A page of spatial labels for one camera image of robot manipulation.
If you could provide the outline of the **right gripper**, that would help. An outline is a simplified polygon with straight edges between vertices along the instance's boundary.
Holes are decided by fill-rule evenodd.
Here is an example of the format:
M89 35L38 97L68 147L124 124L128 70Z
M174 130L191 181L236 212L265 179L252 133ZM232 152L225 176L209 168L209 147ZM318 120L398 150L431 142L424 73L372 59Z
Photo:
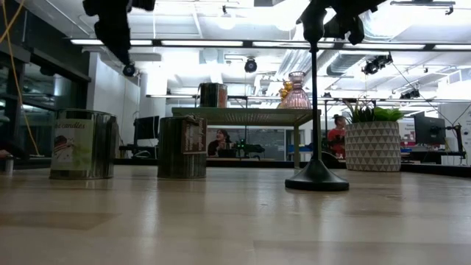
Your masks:
M357 16L367 10L373 12L378 9L378 5L385 2L385 0L328 0L328 6L332 7L338 16L353 17L349 24L350 35L349 42L352 45L361 43L364 40L364 25L363 21ZM324 37L345 39L346 31L342 24L339 22L337 15L333 16L324 25Z

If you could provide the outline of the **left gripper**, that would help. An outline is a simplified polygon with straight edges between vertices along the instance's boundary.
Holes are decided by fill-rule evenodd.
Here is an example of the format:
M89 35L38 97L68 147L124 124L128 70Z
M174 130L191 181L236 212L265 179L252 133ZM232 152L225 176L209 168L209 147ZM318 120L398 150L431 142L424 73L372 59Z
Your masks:
M88 16L99 17L94 24L97 38L121 61L130 64L130 28L127 21L128 0L83 0L82 6ZM132 6L153 10L155 0L132 0Z

